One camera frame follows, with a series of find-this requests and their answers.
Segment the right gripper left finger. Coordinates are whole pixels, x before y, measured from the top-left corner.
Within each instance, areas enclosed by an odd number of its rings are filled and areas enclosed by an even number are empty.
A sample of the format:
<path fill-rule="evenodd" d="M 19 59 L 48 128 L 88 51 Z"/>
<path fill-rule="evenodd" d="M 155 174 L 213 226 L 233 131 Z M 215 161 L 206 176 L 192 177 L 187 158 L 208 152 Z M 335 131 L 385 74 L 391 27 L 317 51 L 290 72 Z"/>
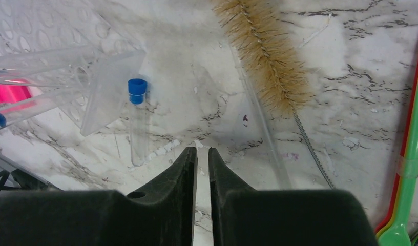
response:
<path fill-rule="evenodd" d="M 0 245 L 192 245 L 197 150 L 137 190 L 0 194 Z"/>

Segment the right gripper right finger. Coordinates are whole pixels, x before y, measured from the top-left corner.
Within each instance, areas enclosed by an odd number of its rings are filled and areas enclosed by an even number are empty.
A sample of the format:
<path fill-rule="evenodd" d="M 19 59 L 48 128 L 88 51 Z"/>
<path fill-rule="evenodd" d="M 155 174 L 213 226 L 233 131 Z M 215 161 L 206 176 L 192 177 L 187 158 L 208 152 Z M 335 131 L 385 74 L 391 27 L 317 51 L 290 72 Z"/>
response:
<path fill-rule="evenodd" d="M 258 191 L 215 148 L 208 152 L 215 245 L 377 245 L 359 201 L 344 190 Z"/>

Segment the blue-capped test tube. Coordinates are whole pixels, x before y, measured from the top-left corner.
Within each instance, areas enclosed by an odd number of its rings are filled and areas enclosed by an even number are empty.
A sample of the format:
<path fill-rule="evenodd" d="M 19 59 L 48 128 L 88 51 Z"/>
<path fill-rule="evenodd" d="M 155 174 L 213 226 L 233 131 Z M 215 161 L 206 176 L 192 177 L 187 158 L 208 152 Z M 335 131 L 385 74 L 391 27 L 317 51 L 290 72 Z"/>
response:
<path fill-rule="evenodd" d="M 66 81 L 99 56 L 89 45 L 0 56 L 0 83 L 29 77 L 36 80 L 38 76 L 41 84 L 48 79 Z"/>
<path fill-rule="evenodd" d="M 0 130 L 82 97 L 79 89 L 59 89 L 0 107 Z"/>
<path fill-rule="evenodd" d="M 136 167 L 146 162 L 148 151 L 146 93 L 148 83 L 144 79 L 133 78 L 128 81 L 130 113 L 131 161 Z"/>

